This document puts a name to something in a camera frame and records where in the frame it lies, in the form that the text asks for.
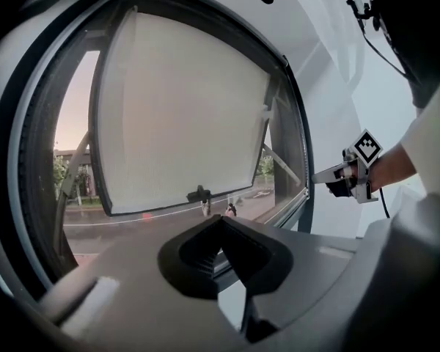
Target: green foliage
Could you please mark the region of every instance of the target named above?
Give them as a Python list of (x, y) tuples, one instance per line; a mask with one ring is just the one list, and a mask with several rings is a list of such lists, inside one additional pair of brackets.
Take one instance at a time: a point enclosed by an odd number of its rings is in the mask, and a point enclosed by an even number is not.
[(54, 187), (59, 190), (67, 171), (67, 163), (62, 156), (54, 156)]
[(264, 155), (259, 161), (260, 173), (264, 176), (274, 174), (274, 160), (270, 155)]

